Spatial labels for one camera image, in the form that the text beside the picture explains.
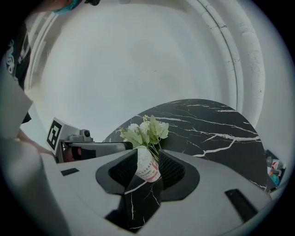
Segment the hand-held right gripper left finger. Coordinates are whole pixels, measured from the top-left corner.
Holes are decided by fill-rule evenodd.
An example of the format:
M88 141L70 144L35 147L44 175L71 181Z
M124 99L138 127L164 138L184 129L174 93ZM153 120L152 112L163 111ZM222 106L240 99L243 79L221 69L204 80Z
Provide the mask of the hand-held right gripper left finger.
M65 218L70 236L130 236L131 232L106 220L106 215L119 207L124 186L114 181L105 170L96 180L97 170L107 169L128 158L136 150L126 150L89 160L57 164L53 157L42 154L50 189Z

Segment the person's left hand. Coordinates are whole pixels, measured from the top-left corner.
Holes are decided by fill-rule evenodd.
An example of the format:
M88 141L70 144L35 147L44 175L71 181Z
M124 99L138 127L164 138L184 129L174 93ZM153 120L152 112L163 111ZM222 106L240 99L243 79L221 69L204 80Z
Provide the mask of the person's left hand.
M64 150L64 162L73 162L81 160L80 147L68 147Z

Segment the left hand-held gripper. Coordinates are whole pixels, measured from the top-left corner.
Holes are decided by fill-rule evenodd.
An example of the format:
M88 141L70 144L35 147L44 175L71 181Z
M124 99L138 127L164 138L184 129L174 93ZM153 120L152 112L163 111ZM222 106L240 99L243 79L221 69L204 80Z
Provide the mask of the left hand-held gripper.
M94 143L89 130L78 129L54 117L47 133L46 143L57 164L64 162L64 150L73 143ZM131 142L95 143L95 157L132 150Z

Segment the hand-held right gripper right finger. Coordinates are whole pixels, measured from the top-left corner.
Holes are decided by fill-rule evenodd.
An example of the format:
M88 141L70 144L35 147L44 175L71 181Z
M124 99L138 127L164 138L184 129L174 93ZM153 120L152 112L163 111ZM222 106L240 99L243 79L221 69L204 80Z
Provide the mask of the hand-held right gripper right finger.
M226 235L272 202L253 182L214 161L165 150L159 170L158 232L164 236Z

